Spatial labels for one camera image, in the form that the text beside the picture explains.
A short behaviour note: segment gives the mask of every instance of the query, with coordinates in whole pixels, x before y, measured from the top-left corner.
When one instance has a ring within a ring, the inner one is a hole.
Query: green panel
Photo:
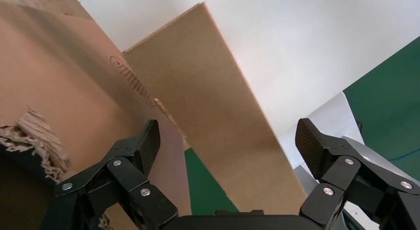
[[[193,149],[185,151],[193,215],[213,215],[216,210],[238,212]]]
[[[344,93],[366,145],[420,180],[420,38]]]

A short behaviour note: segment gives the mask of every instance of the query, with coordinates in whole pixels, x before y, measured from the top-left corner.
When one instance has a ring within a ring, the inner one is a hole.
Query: gray metal surface
[[[63,190],[68,190],[68,189],[70,189],[71,187],[73,187],[73,184],[72,183],[65,183],[65,184],[63,184],[63,186],[61,187]]]
[[[121,161],[120,160],[116,160],[113,164],[114,164],[114,166],[119,166],[121,164]]]
[[[402,181],[401,185],[404,186],[404,188],[406,188],[406,189],[412,189],[413,188],[413,186],[410,183],[407,183],[405,181]]]
[[[350,145],[352,145],[354,147],[354,149],[356,149],[360,155],[363,156],[363,158],[365,158],[366,160],[380,166],[383,167],[391,172],[394,172],[397,175],[400,175],[402,177],[405,177],[409,180],[411,180],[412,182],[414,182],[415,184],[420,186],[420,182],[414,178],[412,178],[411,176],[409,176],[408,174],[406,174],[404,171],[400,170],[398,167],[394,166],[392,163],[390,163],[389,161],[387,161],[385,158],[383,158],[381,155],[379,155],[378,153],[376,153],[374,150],[372,150],[371,148],[363,145],[362,143],[353,140],[350,137],[346,137],[343,136],[341,138],[346,139]]]
[[[149,190],[149,189],[147,189],[147,188],[142,189],[142,190],[140,191],[140,194],[141,194],[142,196],[148,196],[148,195],[150,194],[150,190]]]
[[[326,195],[334,195],[334,191],[330,188],[325,187],[322,189]]]
[[[352,160],[350,160],[350,159],[346,159],[346,163],[349,164],[349,165],[353,165],[354,164],[354,162]]]

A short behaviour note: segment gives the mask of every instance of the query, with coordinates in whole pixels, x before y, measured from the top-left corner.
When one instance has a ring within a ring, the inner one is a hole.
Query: cardboard sheet
[[[240,211],[298,213],[305,193],[204,4],[123,57]]]
[[[71,170],[82,171],[155,118],[161,148],[151,183],[181,215],[191,213],[180,134],[122,80],[123,58],[95,22],[0,2],[0,31],[0,125],[16,123],[29,104],[68,150]],[[124,225],[116,230],[133,227],[111,217]]]
[[[8,3],[19,4],[37,8],[48,12],[71,15],[79,18],[93,20],[78,0],[1,0]]]

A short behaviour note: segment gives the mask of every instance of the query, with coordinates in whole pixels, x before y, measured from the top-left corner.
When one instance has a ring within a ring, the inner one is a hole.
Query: silver bolt head
[[[354,164],[354,161],[352,161],[350,159],[346,159],[346,163],[349,164],[349,165],[353,165]]]
[[[147,188],[144,188],[144,189],[140,190],[140,194],[142,196],[148,196],[150,194],[150,190],[147,189]]]
[[[333,195],[334,191],[328,187],[325,187],[324,189],[322,189],[324,191],[325,194],[327,195]]]
[[[114,161],[114,166],[119,166],[120,164],[121,164],[121,161],[120,160],[116,160],[116,161]]]
[[[65,184],[63,184],[63,186],[61,187],[63,190],[68,190],[68,189],[71,189],[72,188],[72,186],[73,186],[73,184],[72,183],[65,183]]]
[[[406,189],[412,189],[413,188],[413,186],[410,183],[407,183],[405,181],[402,181],[401,185]]]

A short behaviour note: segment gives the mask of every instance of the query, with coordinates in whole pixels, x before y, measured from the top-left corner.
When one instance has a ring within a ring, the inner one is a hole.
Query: white panel
[[[79,0],[124,51],[205,1],[279,136],[420,35],[420,0]]]
[[[364,143],[353,117],[352,110],[350,109],[349,103],[343,92],[334,96],[334,98],[308,115],[307,118],[309,118],[323,134],[334,137],[348,136]],[[278,139],[292,168],[294,169],[302,165],[308,173],[311,173],[296,148],[296,128],[297,125],[294,125]]]

